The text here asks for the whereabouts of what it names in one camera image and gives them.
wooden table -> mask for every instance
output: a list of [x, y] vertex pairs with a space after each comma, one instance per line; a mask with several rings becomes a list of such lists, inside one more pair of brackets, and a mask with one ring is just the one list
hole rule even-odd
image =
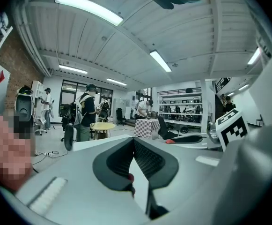
[[97, 131], [105, 131], [106, 137], [108, 137], [108, 130], [113, 129], [115, 127], [115, 124], [109, 123], [109, 122], [95, 122], [90, 124], [90, 128], [94, 130], [94, 138], [95, 140], [96, 135], [98, 134]]

black chair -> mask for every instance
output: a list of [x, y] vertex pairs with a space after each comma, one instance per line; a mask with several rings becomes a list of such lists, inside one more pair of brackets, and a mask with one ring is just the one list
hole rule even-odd
[[167, 127], [166, 127], [166, 123], [164, 121], [164, 118], [161, 116], [157, 116], [159, 123], [160, 123], [160, 130], [158, 132], [158, 134], [164, 139], [171, 139], [173, 141], [175, 141], [176, 143], [199, 143], [202, 141], [203, 137], [200, 135], [189, 135], [186, 137], [179, 137], [182, 135], [176, 135], [172, 132], [168, 132], [167, 131]]
[[117, 123], [117, 125], [118, 124], [122, 124], [122, 126], [124, 126], [126, 123], [125, 123], [125, 121], [126, 121], [126, 118], [125, 118], [125, 116], [123, 117], [122, 116], [122, 109], [121, 108], [118, 108], [117, 110], [116, 110], [116, 118], [117, 118], [117, 120], [119, 121], [118, 123]]

